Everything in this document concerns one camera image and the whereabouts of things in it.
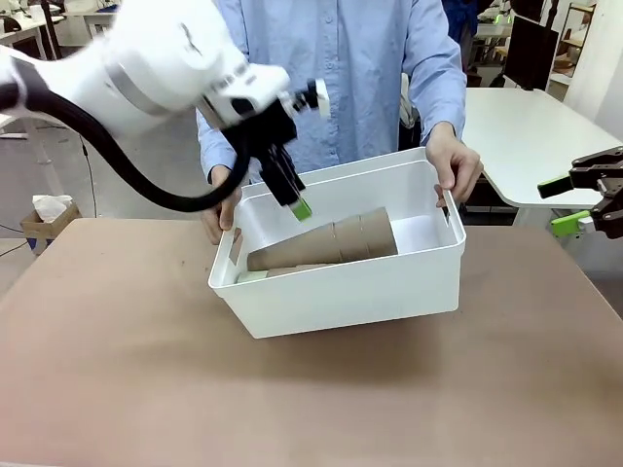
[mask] floor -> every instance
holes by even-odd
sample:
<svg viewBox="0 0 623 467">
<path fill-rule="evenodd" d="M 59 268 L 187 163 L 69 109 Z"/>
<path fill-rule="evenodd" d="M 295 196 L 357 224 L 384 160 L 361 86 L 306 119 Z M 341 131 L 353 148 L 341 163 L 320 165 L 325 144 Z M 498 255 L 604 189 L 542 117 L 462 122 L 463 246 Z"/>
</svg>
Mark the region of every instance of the floor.
<svg viewBox="0 0 623 467">
<path fill-rule="evenodd" d="M 14 124 L 19 130 L 20 123 Z M 37 122 L 38 127 L 50 126 Z M 93 215 L 91 183 L 78 136 L 66 129 L 44 127 L 45 147 L 53 159 L 62 186 L 77 202 L 83 215 Z M 134 163 L 151 180 L 180 195 L 200 195 L 206 185 L 199 159 L 195 113 L 187 112 L 141 138 L 122 143 Z M 47 184 L 27 141 L 0 140 L 0 224 L 18 228 L 32 210 L 32 195 L 45 194 Z M 117 218 L 192 219 L 160 208 L 139 196 L 90 149 L 98 215 Z M 502 220 L 502 224 L 512 220 Z M 467 224 L 489 224 L 482 216 L 468 215 Z M 0 254 L 18 246 L 17 233 L 0 228 Z M 0 258 L 0 296 L 32 264 L 27 247 Z M 623 279 L 595 280 L 604 296 L 623 315 Z"/>
</svg>

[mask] computer monitor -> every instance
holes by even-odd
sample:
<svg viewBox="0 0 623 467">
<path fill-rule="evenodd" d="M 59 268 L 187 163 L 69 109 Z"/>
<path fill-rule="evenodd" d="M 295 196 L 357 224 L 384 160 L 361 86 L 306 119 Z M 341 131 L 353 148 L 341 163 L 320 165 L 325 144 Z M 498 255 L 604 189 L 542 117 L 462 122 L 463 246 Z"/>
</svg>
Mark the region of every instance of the computer monitor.
<svg viewBox="0 0 623 467">
<path fill-rule="evenodd" d="M 544 34 L 547 45 L 543 47 Z M 504 75 L 524 89 L 545 90 L 558 46 L 558 32 L 515 17 Z"/>
</svg>

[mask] person's left hand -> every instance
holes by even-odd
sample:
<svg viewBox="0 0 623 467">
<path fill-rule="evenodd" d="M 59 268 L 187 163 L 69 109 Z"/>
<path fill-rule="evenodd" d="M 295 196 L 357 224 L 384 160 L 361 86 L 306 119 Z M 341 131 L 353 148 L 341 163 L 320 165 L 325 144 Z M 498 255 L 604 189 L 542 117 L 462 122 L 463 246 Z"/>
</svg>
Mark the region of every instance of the person's left hand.
<svg viewBox="0 0 623 467">
<path fill-rule="evenodd" d="M 456 202 L 467 201 L 484 166 L 475 151 L 458 141 L 451 124 L 442 122 L 432 129 L 426 145 L 426 157 L 439 175 L 439 185 L 435 187 L 439 195 L 437 207 L 445 205 L 444 190 L 451 190 Z"/>
</svg>

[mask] shirt sleeve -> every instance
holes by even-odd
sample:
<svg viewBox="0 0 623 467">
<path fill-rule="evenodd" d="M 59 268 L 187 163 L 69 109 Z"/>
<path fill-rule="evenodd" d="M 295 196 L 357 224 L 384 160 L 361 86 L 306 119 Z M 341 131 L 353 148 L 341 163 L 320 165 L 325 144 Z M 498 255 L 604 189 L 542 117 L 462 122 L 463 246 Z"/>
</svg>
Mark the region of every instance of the shirt sleeve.
<svg viewBox="0 0 623 467">
<path fill-rule="evenodd" d="M 422 141 L 440 122 L 452 124 L 461 139 L 467 79 L 441 0 L 413 0 L 403 71 L 411 77 L 409 97 L 422 118 Z"/>
<path fill-rule="evenodd" d="M 248 43 L 240 0 L 217 0 L 215 4 L 230 30 L 234 44 L 248 60 Z M 202 169 L 206 180 L 210 181 L 210 172 L 215 165 L 225 165 L 228 168 L 234 166 L 236 152 L 220 131 L 210 127 L 199 110 L 197 111 L 197 128 L 199 130 Z"/>
</svg>

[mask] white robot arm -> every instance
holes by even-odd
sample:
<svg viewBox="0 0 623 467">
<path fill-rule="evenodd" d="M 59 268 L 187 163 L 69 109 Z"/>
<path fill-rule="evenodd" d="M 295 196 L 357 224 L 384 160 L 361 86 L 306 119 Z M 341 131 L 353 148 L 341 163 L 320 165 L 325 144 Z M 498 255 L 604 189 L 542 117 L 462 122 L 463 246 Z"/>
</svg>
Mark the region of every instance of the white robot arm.
<svg viewBox="0 0 623 467">
<path fill-rule="evenodd" d="M 305 186 L 284 145 L 296 138 L 296 112 L 311 107 L 326 113 L 326 87 L 317 81 L 288 94 L 285 70 L 249 64 L 210 0 L 177 0 L 173 12 L 169 6 L 166 0 L 126 0 L 108 33 L 61 61 L 0 48 L 0 111 L 61 120 L 140 194 L 174 210 L 218 204 L 240 184 L 252 154 L 277 201 L 309 217 L 300 197 Z M 147 180 L 114 138 L 140 134 L 193 106 L 223 132 L 238 158 L 221 187 L 184 198 Z"/>
</svg>

